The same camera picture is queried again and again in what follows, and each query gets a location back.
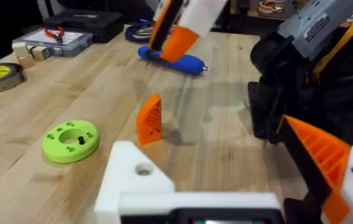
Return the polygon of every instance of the orange plastic wedge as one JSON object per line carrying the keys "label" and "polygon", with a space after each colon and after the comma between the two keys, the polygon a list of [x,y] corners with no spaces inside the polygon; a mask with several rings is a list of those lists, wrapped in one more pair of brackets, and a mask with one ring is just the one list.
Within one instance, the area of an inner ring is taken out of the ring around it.
{"label": "orange plastic wedge", "polygon": [[136,120],[136,131],[140,144],[161,140],[161,98],[156,93],[141,108]]}

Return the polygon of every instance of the blue cable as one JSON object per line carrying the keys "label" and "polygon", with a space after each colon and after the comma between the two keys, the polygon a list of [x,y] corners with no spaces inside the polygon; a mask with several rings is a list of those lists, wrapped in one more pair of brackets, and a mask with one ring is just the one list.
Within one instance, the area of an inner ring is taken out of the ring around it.
{"label": "blue cable", "polygon": [[154,22],[141,19],[142,23],[134,24],[125,30],[125,39],[130,42],[139,44],[147,44],[151,38],[151,27],[154,27]]}

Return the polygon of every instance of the green 3d printed disc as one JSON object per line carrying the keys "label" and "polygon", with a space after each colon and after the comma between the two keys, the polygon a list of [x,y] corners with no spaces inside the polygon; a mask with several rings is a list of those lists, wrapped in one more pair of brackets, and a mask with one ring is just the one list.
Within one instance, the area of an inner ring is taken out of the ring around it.
{"label": "green 3d printed disc", "polygon": [[92,154],[99,142],[99,132],[92,123],[69,121],[52,128],[42,141],[42,147],[54,162],[69,163]]}

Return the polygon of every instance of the black toolbox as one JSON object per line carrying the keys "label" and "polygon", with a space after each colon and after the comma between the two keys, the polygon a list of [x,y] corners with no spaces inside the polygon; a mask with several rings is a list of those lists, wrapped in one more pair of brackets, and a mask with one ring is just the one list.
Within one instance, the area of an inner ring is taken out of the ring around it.
{"label": "black toolbox", "polygon": [[124,29],[122,14],[67,9],[59,15],[45,19],[47,28],[63,27],[66,31],[93,34],[93,42],[106,43]]}

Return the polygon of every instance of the butcher block table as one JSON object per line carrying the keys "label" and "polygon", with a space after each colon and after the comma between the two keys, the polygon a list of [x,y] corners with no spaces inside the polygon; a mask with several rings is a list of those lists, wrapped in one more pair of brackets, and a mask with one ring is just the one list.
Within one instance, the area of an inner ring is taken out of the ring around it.
{"label": "butcher block table", "polygon": [[[284,145],[252,134],[247,83],[260,77],[250,61],[258,40],[222,33],[200,39],[189,54],[212,69],[200,78],[140,60],[140,45],[123,33],[75,58],[28,68],[25,83],[0,93],[0,223],[95,223],[111,147],[119,139],[138,143],[136,116],[153,93],[162,98],[163,139],[139,147],[178,191],[303,198],[306,187]],[[79,162],[50,161],[42,138],[75,119],[98,128],[98,149]]]}

